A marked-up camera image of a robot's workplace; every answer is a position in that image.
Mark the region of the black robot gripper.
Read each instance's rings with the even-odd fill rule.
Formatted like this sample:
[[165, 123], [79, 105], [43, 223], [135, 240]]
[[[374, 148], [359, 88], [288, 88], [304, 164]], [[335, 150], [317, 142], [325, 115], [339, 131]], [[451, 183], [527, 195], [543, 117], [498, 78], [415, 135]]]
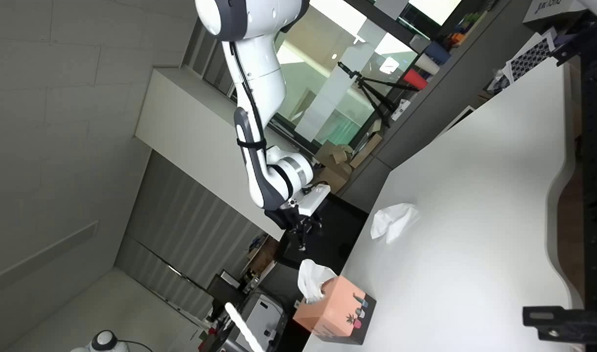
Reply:
[[300, 252], [306, 252], [306, 234], [323, 226], [317, 215], [302, 215], [298, 207], [280, 205], [267, 209], [265, 215], [272, 219], [280, 228], [296, 232], [296, 244]]

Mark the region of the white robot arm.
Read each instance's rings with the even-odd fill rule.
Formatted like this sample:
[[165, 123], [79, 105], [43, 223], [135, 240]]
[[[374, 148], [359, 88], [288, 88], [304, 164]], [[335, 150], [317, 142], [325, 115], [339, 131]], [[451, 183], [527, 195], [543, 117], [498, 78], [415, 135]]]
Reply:
[[204, 27], [222, 41], [235, 86], [235, 138], [241, 150], [251, 199], [300, 250], [321, 224], [317, 207], [331, 191], [314, 181], [314, 166], [302, 152], [271, 146], [267, 125], [284, 101], [284, 80], [274, 48], [310, 9], [310, 0], [194, 0]]

